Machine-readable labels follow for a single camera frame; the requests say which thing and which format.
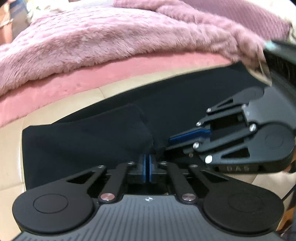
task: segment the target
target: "beige bedding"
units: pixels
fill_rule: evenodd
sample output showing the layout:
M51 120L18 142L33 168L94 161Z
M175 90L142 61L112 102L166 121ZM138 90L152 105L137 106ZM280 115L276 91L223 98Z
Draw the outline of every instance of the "beige bedding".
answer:
M139 77L132 77L97 89L78 93L49 104L28 116L0 129L0 240L9 241L20 231L13 219L11 207L15 198L25 190L21 138L22 130L29 125L50 124L81 108L132 88L160 81L175 75L203 70L200 67L177 69ZM233 175L248 183L267 188L281 198L296 182L296 174Z

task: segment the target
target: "silver screw head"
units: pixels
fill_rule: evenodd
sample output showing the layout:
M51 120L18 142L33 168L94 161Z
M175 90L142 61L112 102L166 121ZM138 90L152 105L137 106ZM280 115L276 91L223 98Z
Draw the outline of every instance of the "silver screw head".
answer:
M196 196L192 193L185 193L182 195L182 199L184 201L194 201L196 199Z
M199 146L200 146L200 144L199 144L198 142L195 142L195 143L193 144L193 149L197 149Z
M206 164L209 164L209 163L211 163L211 162L212 162L212 160L213 160L213 157L212 157L212 155L208 155L208 156L206 156L206 158L205 158L205 162L206 162Z
M100 198L104 201L112 201L115 198L115 195L112 193L103 193Z
M256 124L250 125L250 128L249 128L250 132L256 131L256 129L257 129Z
M151 202L151 201L153 201L153 198L152 198L152 197L146 197L146 198L145 198L145 201L147 201L147 202Z

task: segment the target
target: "ridged grip surface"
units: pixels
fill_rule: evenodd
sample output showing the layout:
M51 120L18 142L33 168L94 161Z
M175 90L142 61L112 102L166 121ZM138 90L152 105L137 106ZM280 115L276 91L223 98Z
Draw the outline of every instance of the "ridged grip surface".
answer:
M174 196L125 195L115 204L102 205L91 221L56 236L21 233L14 241L280 241L275 233L238 237L224 233L202 216L197 207Z

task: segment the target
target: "black cloth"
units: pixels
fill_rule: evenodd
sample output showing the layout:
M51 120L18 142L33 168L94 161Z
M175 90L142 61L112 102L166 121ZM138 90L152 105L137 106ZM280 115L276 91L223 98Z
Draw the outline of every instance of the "black cloth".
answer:
M0 7L2 7L2 5L4 5L4 3L6 3L7 0L0 0Z
M26 188L161 152L169 136L195 127L208 107L251 86L265 87L238 63L145 85L51 125L30 126L22 135Z

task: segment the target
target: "mauve fabric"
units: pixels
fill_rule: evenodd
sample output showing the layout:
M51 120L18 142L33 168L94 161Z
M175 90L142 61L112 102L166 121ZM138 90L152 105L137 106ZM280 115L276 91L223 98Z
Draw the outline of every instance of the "mauve fabric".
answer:
M183 0L195 9L229 18L265 40L285 40L291 23L244 0Z
M0 46L0 95L29 80L141 53L206 51L253 67L265 60L258 35L182 1L114 5L38 18L12 43Z

